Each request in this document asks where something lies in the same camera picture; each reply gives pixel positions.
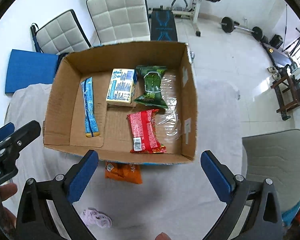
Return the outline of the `black blue weight bench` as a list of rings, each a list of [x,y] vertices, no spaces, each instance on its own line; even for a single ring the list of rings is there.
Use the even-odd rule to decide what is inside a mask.
[[[153,9],[150,19],[151,41],[178,41],[174,14],[171,10]]]

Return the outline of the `white blue tissue pack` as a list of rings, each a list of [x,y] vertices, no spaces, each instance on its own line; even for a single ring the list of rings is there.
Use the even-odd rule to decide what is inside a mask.
[[[106,102],[114,106],[135,107],[137,81],[138,75],[135,69],[113,69]]]

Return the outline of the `blue garment pile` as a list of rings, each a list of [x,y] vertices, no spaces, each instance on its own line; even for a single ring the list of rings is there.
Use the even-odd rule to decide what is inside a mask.
[[[282,213],[282,220],[285,226],[290,226],[292,223],[292,220],[300,210],[300,201],[294,205],[291,209],[285,211]]]

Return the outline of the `dark wooden chair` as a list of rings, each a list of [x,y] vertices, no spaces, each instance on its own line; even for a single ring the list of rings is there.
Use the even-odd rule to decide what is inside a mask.
[[[275,72],[273,73],[274,82],[271,85],[271,89],[275,91],[279,104],[279,109],[276,112],[281,114],[283,121],[291,118],[288,115],[289,111],[300,106],[300,78],[297,79],[294,75],[288,75],[289,67],[289,64],[281,68],[275,67]],[[289,103],[285,103],[283,99],[283,95],[286,92],[290,92],[292,96],[292,101]]]

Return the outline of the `blue long snack bar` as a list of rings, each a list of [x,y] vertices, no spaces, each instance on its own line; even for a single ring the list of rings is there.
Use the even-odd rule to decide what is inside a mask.
[[[89,77],[81,82],[85,113],[85,136],[87,138],[100,135],[98,124],[94,115],[93,78]]]

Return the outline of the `lilac cloth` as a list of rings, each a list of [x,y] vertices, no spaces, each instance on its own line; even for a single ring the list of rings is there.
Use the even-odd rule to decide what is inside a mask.
[[[112,226],[112,220],[109,216],[92,207],[83,210],[79,216],[86,226],[96,225],[102,229]]]

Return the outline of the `green snack packet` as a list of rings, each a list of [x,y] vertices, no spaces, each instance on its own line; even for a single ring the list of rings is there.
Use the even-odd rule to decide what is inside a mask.
[[[144,93],[135,98],[134,102],[167,109],[168,106],[161,94],[161,80],[166,70],[166,66],[137,66],[136,71],[143,78]]]

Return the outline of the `red snack packet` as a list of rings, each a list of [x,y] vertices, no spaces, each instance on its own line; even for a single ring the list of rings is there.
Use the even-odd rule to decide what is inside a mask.
[[[149,109],[127,115],[133,137],[130,153],[166,153],[155,132],[155,115],[159,109]]]

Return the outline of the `floor barbell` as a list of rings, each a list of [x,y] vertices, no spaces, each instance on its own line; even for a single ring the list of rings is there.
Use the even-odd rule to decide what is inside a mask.
[[[252,34],[255,40],[261,41],[263,37],[263,31],[260,27],[253,27],[253,29],[248,29],[240,26],[238,22],[235,22],[232,18],[223,17],[221,20],[221,28],[225,33],[232,33],[235,29],[240,29],[247,31]]]

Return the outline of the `grey table cloth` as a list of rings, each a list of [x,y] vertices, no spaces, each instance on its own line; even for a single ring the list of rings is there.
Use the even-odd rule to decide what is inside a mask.
[[[18,90],[8,106],[6,122],[15,128],[31,120],[43,124],[52,85],[36,84]],[[78,213],[95,208],[112,219],[112,227],[89,229],[97,239],[155,239],[165,232],[172,239],[203,239],[222,213],[225,204],[216,196],[200,165],[205,150],[241,172],[242,135],[237,91],[222,81],[198,84],[197,147],[194,161],[181,165],[142,165],[141,185],[106,179],[105,162],[97,170],[79,202]],[[12,179],[18,192],[4,202],[17,214],[21,193],[29,178],[36,181],[65,174],[81,157],[45,148],[42,133],[20,153],[18,174]]]

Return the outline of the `orange snack packet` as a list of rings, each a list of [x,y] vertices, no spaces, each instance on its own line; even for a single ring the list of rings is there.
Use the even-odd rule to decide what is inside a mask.
[[[107,161],[105,177],[117,181],[126,181],[133,184],[142,184],[140,165],[112,163]]]

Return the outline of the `white barbell rack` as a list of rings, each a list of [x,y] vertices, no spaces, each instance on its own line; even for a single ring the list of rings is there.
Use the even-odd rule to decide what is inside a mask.
[[[153,10],[159,10],[159,11],[168,11],[168,16],[170,14],[177,16],[179,18],[188,18],[192,22],[192,27],[195,31],[195,35],[197,37],[201,37],[201,31],[198,27],[198,16],[200,11],[200,6],[202,3],[202,0],[192,0],[191,6],[189,7],[189,4],[186,0],[183,0],[185,3],[185,8],[181,10],[177,10],[174,7],[174,4],[177,0],[173,0],[171,5],[169,7],[163,7],[162,5],[159,8],[151,8],[148,10],[148,15],[151,17]]]

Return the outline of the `white quilted chair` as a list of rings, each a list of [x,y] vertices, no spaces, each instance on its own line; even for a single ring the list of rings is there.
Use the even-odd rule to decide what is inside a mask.
[[[36,40],[40,52],[55,55],[83,51],[91,47],[72,9],[38,29]]]
[[[100,44],[150,41],[146,0],[87,0]]]

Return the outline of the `white quilted chair left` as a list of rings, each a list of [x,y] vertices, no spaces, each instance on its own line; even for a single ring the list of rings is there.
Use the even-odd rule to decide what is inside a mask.
[[[83,51],[91,47],[72,9],[38,29],[36,40],[40,52],[55,55]]]

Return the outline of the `white quilted chair right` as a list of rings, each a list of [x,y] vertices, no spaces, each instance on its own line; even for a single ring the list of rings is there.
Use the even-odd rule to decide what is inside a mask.
[[[150,41],[146,0],[87,0],[100,44]]]

